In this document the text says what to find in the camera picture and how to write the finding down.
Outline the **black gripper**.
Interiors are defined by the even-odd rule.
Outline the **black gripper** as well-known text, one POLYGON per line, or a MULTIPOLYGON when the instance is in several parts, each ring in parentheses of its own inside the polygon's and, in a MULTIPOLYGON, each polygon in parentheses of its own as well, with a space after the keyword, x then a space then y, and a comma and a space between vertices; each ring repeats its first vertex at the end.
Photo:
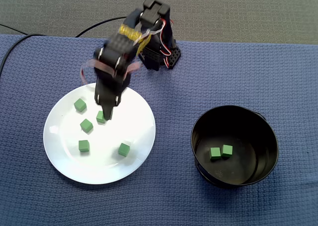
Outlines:
POLYGON ((122 92, 128 85, 129 79, 124 80, 123 83, 111 82, 110 84, 97 79, 94 99, 96 104, 102 106, 105 121, 112 119, 113 108, 120 104, 122 92))

